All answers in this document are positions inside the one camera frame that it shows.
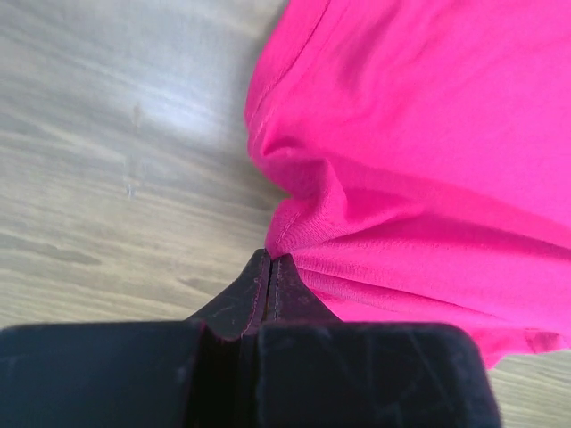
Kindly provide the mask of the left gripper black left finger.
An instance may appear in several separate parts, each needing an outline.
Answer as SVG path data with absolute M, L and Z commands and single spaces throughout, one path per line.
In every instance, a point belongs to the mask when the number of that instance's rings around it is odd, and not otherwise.
M 4 328 L 2 426 L 231 426 L 250 394 L 270 272 L 256 251 L 183 320 Z

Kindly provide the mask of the magenta red t-shirt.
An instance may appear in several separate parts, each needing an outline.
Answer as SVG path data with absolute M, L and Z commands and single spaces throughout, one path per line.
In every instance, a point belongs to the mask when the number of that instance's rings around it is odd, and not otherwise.
M 569 347 L 569 2 L 291 1 L 244 115 L 266 248 L 342 320 Z

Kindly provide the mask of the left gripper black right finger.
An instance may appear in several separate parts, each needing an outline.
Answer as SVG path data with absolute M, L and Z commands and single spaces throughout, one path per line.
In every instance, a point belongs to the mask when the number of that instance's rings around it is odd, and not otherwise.
M 496 427 L 479 350 L 457 327 L 343 323 L 288 257 L 257 335 L 257 427 Z

